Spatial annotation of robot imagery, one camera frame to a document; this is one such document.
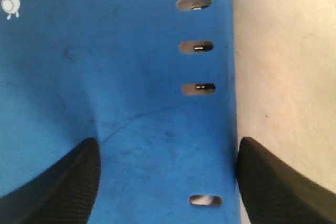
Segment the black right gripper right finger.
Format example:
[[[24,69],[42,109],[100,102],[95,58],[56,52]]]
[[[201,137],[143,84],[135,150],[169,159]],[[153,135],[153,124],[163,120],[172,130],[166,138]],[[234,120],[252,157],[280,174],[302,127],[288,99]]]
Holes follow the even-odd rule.
[[[236,177],[251,223],[335,223],[335,194],[243,137]]]

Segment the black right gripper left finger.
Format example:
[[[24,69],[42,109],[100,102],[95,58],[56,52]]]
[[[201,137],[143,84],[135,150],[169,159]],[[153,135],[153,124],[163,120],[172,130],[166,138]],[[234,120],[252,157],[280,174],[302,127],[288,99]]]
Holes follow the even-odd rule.
[[[101,176],[99,143],[87,138],[39,176],[1,198],[1,223],[87,223]]]

